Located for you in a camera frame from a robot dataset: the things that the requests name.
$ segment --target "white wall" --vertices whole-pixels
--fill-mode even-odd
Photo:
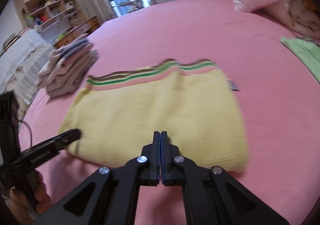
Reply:
[[[19,33],[23,30],[23,26],[19,19],[16,6],[13,0],[9,0],[0,15],[0,51],[2,45],[7,38],[13,33]]]

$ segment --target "green cloth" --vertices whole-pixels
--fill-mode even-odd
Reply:
[[[320,83],[320,48],[314,43],[297,38],[281,38],[283,43],[309,69]]]

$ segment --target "green stripe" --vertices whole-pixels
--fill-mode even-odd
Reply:
[[[107,85],[107,84],[114,84],[114,83],[122,83],[122,82],[129,81],[131,79],[134,79],[134,78],[147,77],[147,76],[160,74],[161,72],[163,72],[163,71],[167,70],[168,68],[170,68],[171,66],[175,66],[175,65],[179,65],[179,64],[177,62],[172,62],[169,64],[165,64],[163,67],[160,67],[156,71],[148,72],[148,73],[144,73],[144,74],[131,75],[131,76],[124,78],[124,79],[116,79],[116,80],[105,81],[105,82],[99,82],[99,81],[96,82],[94,80],[88,79],[87,82],[92,85]],[[187,70],[199,69],[199,68],[202,68],[205,66],[217,66],[218,67],[217,64],[215,64],[213,62],[206,61],[201,64],[195,65],[195,66],[180,66],[180,69],[187,71]]]

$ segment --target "metal screw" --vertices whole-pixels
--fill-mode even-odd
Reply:
[[[148,160],[146,156],[138,156],[137,161],[139,163],[145,163]]]
[[[174,158],[174,161],[177,163],[182,163],[184,161],[184,157],[183,156],[176,156]]]
[[[215,166],[215,167],[212,168],[212,172],[214,174],[221,174],[222,173],[222,168],[218,167],[218,166]]]
[[[107,174],[109,172],[110,172],[110,169],[105,166],[99,168],[99,173],[101,173],[101,174]]]

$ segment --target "wire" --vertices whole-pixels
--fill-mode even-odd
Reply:
[[[30,147],[32,147],[32,131],[31,128],[29,126],[29,124],[27,122],[24,122],[23,120],[19,120],[19,122],[21,122],[22,124],[25,124],[30,132]]]

